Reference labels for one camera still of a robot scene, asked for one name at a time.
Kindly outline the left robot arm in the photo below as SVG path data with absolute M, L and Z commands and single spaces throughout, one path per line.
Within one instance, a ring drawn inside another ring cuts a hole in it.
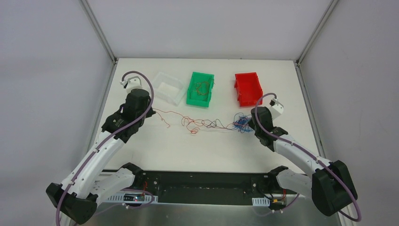
M 143 186 L 143 170 L 128 162 L 107 178 L 96 182 L 110 159 L 125 145 L 146 118 L 152 117 L 153 91 L 133 89 L 125 103 L 109 115 L 101 127 L 94 145 L 77 167 L 60 183 L 51 183 L 46 194 L 56 207 L 56 225 L 61 224 L 61 213 L 77 224 L 86 223 L 97 207 L 114 193 L 130 188 L 139 190 Z

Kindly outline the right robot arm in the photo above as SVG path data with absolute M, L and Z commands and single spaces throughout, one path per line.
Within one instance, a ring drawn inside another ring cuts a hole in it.
M 273 125 L 267 107 L 253 108 L 248 124 L 263 146 L 303 171 L 303 174 L 295 173 L 284 166 L 274 169 L 267 180 L 271 192 L 288 189 L 299 193 L 310 198 L 326 216 L 332 216 L 350 204 L 358 208 L 357 191 L 345 163 L 316 156 L 302 147 L 286 130 Z

